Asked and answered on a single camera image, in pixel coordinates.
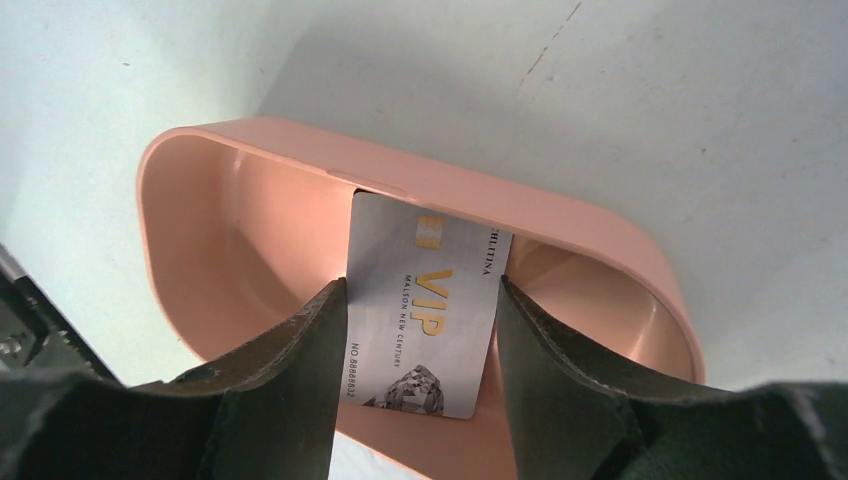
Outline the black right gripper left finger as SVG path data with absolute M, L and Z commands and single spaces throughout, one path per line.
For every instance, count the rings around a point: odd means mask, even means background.
M 80 368 L 1 376 L 5 479 L 324 479 L 347 329 L 343 279 L 234 350 L 133 388 Z

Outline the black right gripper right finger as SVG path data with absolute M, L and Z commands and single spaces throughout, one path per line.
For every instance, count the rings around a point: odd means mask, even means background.
M 556 320 L 508 279 L 496 312 L 522 479 L 843 479 L 847 387 L 739 392 L 640 365 Z

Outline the pink oval tray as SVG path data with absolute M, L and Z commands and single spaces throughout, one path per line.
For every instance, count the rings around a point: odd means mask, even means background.
M 209 478 L 325 478 L 334 433 L 430 479 L 512 479 L 500 359 L 468 420 L 342 405 L 342 319 L 311 301 L 341 277 L 356 191 L 516 234 L 508 276 L 630 361 L 705 378 L 675 274 L 654 242 L 594 205 L 281 118 L 173 129 L 137 179 L 153 291 L 223 392 Z

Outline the silver VIP credit card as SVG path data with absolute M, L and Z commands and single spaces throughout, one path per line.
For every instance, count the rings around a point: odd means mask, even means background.
M 472 417 L 512 239 L 492 226 L 355 192 L 342 401 Z

